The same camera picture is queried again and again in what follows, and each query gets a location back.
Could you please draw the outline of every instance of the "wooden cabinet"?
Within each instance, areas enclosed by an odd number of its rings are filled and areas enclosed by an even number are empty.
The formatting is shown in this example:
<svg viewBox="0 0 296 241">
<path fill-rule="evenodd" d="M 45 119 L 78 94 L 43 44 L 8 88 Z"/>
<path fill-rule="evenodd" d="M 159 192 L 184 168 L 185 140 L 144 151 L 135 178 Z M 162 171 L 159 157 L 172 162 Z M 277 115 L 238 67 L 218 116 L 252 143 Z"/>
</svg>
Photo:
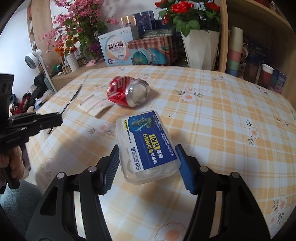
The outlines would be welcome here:
<svg viewBox="0 0 296 241">
<path fill-rule="evenodd" d="M 221 7 L 218 70 L 225 72 L 228 29 L 236 26 L 268 49 L 267 60 L 287 76 L 282 95 L 296 109 L 296 34 L 288 21 L 254 0 L 215 0 Z"/>
<path fill-rule="evenodd" d="M 31 45 L 36 42 L 37 49 L 42 50 L 42 57 L 45 67 L 49 73 L 58 62 L 59 55 L 50 47 L 50 52 L 46 53 L 47 40 L 42 40 L 43 35 L 53 30 L 52 17 L 50 12 L 50 0 L 31 0 L 28 5 L 28 33 Z"/>
</svg>

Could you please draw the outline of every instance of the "round table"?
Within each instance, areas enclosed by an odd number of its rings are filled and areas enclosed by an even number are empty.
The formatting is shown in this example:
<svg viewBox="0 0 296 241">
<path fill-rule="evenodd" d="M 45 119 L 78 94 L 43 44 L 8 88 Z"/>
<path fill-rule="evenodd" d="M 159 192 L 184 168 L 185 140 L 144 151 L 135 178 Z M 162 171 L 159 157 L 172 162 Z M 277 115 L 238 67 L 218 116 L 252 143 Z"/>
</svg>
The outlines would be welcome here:
<svg viewBox="0 0 296 241">
<path fill-rule="evenodd" d="M 96 117 L 77 107 L 92 92 L 105 96 L 115 76 L 145 79 L 151 94 L 137 108 L 113 105 Z M 109 155 L 117 144 L 115 121 L 155 110 L 172 141 L 216 173 L 240 173 L 268 224 L 271 236 L 296 204 L 296 114 L 281 95 L 214 71 L 181 67 L 116 66 L 88 71 L 55 94 L 40 113 L 61 111 L 87 77 L 63 124 L 50 136 L 31 137 L 27 149 L 31 174 L 44 192 L 59 172 L 81 173 Z M 196 196 L 185 189 L 179 172 L 134 186 L 118 168 L 111 190 L 101 196 L 113 240 L 183 240 Z M 75 195 L 79 207 L 79 195 Z M 216 203 L 221 202 L 218 193 Z M 221 208 L 216 207 L 211 236 L 217 234 Z M 83 236 L 81 214 L 78 231 Z"/>
</svg>

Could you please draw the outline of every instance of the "paper receipt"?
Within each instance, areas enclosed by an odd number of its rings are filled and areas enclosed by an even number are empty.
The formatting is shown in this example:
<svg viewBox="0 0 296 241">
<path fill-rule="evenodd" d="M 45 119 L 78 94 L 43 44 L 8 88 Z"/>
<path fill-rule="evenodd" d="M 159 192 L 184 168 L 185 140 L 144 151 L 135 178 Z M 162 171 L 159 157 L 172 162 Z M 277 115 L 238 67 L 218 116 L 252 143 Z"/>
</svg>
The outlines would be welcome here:
<svg viewBox="0 0 296 241">
<path fill-rule="evenodd" d="M 85 100 L 83 100 L 79 105 L 77 105 L 77 107 L 87 112 L 91 116 L 96 116 L 103 109 L 109 106 L 112 106 L 113 104 L 114 103 L 108 100 L 107 98 L 103 98 L 101 96 L 91 94 Z"/>
</svg>

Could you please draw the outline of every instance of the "transparent plastic container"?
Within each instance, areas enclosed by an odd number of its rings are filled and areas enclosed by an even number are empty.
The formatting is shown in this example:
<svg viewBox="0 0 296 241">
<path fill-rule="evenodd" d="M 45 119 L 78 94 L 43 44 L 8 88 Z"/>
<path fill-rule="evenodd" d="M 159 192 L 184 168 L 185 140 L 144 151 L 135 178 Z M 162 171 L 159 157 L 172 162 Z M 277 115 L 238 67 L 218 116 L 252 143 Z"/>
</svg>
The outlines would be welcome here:
<svg viewBox="0 0 296 241">
<path fill-rule="evenodd" d="M 156 111 L 117 119 L 116 136 L 121 170 L 128 182 L 156 181 L 180 168 L 170 135 Z"/>
</svg>

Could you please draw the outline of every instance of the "red rose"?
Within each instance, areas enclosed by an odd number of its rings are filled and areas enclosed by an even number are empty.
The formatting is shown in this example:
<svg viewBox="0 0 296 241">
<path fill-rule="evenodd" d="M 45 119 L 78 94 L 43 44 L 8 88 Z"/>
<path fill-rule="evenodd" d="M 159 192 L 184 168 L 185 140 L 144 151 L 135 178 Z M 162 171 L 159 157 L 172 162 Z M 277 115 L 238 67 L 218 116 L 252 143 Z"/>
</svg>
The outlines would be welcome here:
<svg viewBox="0 0 296 241">
<path fill-rule="evenodd" d="M 193 6 L 193 3 L 182 1 L 178 4 L 173 4 L 172 11 L 175 13 L 187 13 L 190 10 L 190 8 L 193 8 Z"/>
<path fill-rule="evenodd" d="M 208 2 L 208 3 L 205 3 L 205 6 L 210 8 L 211 10 L 214 10 L 215 12 L 220 11 L 220 7 L 216 3 Z"/>
<path fill-rule="evenodd" d="M 161 5 L 161 4 L 166 4 L 166 3 L 168 3 L 168 0 L 161 0 L 160 2 L 156 2 L 156 3 L 155 3 L 155 6 L 161 8 L 160 5 Z"/>
<path fill-rule="evenodd" d="M 169 14 L 165 14 L 165 17 L 164 17 L 164 20 L 163 20 L 163 23 L 166 24 L 168 22 L 168 19 L 170 18 L 170 15 Z"/>
</svg>

